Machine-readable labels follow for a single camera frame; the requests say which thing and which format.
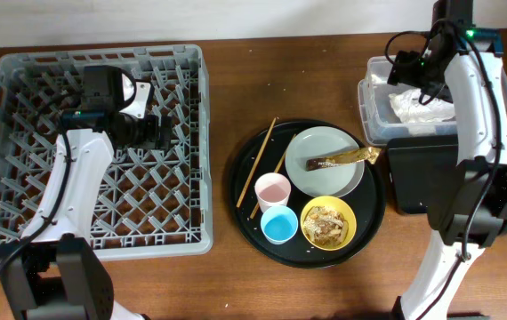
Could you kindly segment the white napkin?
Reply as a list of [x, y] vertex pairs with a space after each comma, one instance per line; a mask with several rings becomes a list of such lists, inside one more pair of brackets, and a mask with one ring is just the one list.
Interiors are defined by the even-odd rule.
[[419, 102], [421, 91], [411, 89], [389, 95], [390, 106], [401, 123], [423, 124], [451, 120], [455, 117], [452, 103], [434, 99], [427, 105]]

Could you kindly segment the gold snack wrapper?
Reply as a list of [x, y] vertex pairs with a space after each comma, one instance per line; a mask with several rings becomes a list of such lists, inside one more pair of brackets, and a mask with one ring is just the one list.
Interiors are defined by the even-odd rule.
[[324, 168], [355, 164], [359, 162], [368, 162], [370, 164], [375, 164], [381, 151], [382, 150], [380, 148], [366, 147], [352, 149], [340, 154], [311, 158], [306, 161], [305, 170], [310, 172]]

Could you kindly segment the pink cup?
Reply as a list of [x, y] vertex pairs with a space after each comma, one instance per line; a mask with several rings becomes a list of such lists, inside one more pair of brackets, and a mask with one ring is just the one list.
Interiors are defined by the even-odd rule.
[[275, 172], [263, 174], [254, 184], [254, 192], [262, 212], [273, 206], [286, 205], [291, 190], [288, 178]]

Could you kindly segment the yellow bowl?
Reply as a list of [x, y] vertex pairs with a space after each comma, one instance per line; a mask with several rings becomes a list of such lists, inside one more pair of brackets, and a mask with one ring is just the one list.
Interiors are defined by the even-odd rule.
[[356, 215], [351, 207], [334, 196], [319, 196], [302, 210], [300, 227], [304, 237], [324, 251], [346, 247], [357, 231]]

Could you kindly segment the food scraps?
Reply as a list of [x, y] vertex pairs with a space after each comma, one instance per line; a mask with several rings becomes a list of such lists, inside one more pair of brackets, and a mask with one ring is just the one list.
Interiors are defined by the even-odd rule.
[[337, 246], [348, 233], [349, 223], [330, 206], [314, 206], [302, 223], [302, 231], [313, 244]]

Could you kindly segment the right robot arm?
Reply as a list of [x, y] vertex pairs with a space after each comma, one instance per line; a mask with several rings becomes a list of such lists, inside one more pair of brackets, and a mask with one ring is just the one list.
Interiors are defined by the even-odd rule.
[[471, 265], [507, 234], [503, 42], [498, 30], [476, 27], [472, 15], [471, 1], [436, 1], [423, 48], [388, 59], [388, 84], [420, 89], [422, 104], [439, 95], [453, 103], [458, 137], [454, 181], [429, 209], [431, 240], [393, 319], [447, 318]]

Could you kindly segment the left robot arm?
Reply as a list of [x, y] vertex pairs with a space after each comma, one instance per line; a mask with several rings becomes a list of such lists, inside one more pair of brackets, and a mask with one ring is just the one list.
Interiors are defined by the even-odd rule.
[[120, 148], [167, 150], [172, 120], [146, 108], [149, 81], [88, 66], [76, 103], [57, 115], [52, 171], [35, 215], [0, 245], [0, 286], [16, 319], [138, 319], [115, 299], [89, 244], [101, 181]]

